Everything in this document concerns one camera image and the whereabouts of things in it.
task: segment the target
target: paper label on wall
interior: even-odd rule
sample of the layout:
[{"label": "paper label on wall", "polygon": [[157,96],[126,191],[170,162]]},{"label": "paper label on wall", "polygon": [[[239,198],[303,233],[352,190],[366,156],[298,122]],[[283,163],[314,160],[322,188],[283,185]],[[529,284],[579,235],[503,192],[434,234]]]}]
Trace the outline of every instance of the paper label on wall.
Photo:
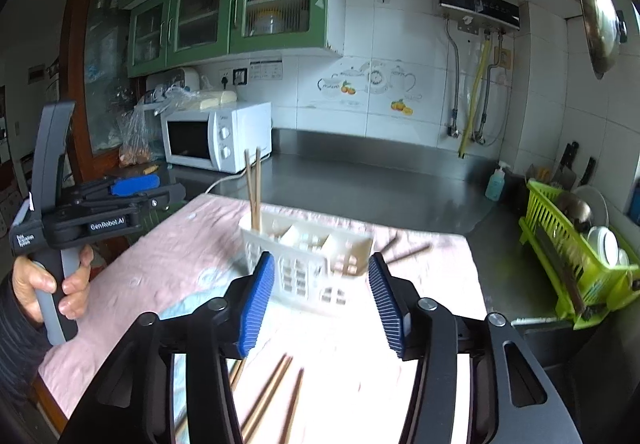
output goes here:
[{"label": "paper label on wall", "polygon": [[249,79],[282,79],[282,61],[251,62],[249,65]]}]

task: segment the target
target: metal lid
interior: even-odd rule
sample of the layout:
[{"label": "metal lid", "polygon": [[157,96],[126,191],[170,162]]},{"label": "metal lid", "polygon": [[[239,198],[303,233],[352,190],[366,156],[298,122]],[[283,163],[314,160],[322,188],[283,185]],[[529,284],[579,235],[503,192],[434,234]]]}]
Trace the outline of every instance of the metal lid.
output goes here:
[{"label": "metal lid", "polygon": [[626,25],[621,11],[612,0],[580,0],[584,29],[596,78],[601,79],[611,69],[626,42]]}]

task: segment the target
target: flexible hose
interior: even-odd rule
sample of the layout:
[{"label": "flexible hose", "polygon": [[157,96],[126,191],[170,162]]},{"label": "flexible hose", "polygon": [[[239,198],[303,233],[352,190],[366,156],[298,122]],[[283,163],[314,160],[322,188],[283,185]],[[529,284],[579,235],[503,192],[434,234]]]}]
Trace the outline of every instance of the flexible hose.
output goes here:
[{"label": "flexible hose", "polygon": [[474,80],[474,86],[471,90],[471,103],[469,104],[469,113],[466,118],[465,132],[462,134],[462,141],[460,141],[460,149],[458,150],[458,157],[460,157],[461,159],[465,157],[466,144],[468,143],[469,137],[471,137],[471,133],[474,129],[474,117],[476,116],[476,111],[478,108],[478,98],[476,97],[476,94],[478,94],[478,87],[480,86],[480,82],[482,81],[482,74],[484,74],[487,60],[489,60],[489,50],[491,49],[490,44],[490,38],[485,39],[484,44],[482,44],[480,63],[478,64],[476,79]]},{"label": "flexible hose", "polygon": [[486,110],[489,106],[489,89],[491,87],[491,69],[495,69],[500,66],[500,53],[502,53],[502,31],[498,33],[498,60],[495,63],[490,63],[486,66],[486,84],[484,85],[484,105],[482,106],[482,117],[480,119],[480,127],[475,133],[474,138],[476,142],[484,145],[484,139],[482,138],[482,131],[484,131],[484,124],[486,123]]},{"label": "flexible hose", "polygon": [[453,46],[453,54],[456,59],[456,92],[453,94],[453,109],[451,110],[451,126],[449,135],[458,137],[458,91],[460,90],[460,55],[458,53],[458,45],[455,43],[449,33],[449,17],[447,17],[445,31],[451,45]]}]

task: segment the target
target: glass cabinet door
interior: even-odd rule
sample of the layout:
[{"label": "glass cabinet door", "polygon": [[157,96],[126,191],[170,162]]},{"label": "glass cabinet door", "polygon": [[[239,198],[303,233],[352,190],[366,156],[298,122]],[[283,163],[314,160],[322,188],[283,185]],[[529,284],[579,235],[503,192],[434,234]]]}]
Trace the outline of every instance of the glass cabinet door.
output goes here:
[{"label": "glass cabinet door", "polygon": [[167,65],[228,52],[231,0],[171,0]]},{"label": "glass cabinet door", "polygon": [[326,0],[233,0],[231,52],[324,47]]},{"label": "glass cabinet door", "polygon": [[130,12],[91,0],[84,37],[84,106],[94,155],[122,144],[118,119],[133,108],[127,77]]},{"label": "glass cabinet door", "polygon": [[168,0],[150,0],[133,10],[129,33],[130,77],[164,68],[168,8]]}]

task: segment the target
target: plastic dish rack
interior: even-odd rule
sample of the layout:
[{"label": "plastic dish rack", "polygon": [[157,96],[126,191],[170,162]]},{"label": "plastic dish rack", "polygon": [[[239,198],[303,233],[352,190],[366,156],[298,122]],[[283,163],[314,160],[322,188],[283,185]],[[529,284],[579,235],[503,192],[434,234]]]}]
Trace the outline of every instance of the plastic dish rack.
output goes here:
[{"label": "plastic dish rack", "polygon": [[[520,243],[525,244],[528,241],[545,268],[558,294],[558,317],[570,319],[574,322],[574,329],[582,329],[597,325],[609,312],[622,309],[635,300],[640,291],[633,291],[631,283],[640,278],[640,262],[620,233],[609,226],[618,239],[618,245],[628,254],[631,265],[609,267],[598,259],[587,240],[553,204],[553,200],[562,192],[561,189],[534,180],[529,180],[527,187],[529,205],[526,217],[519,220],[522,228]],[[561,258],[572,269],[580,295],[590,307],[588,315],[578,316],[575,313],[569,294],[538,244],[535,236],[537,225],[545,229]]]},{"label": "plastic dish rack", "polygon": [[266,211],[260,219],[260,233],[251,214],[240,220],[246,261],[253,270],[263,251],[273,255],[279,300],[338,316],[366,291],[373,237]]}]

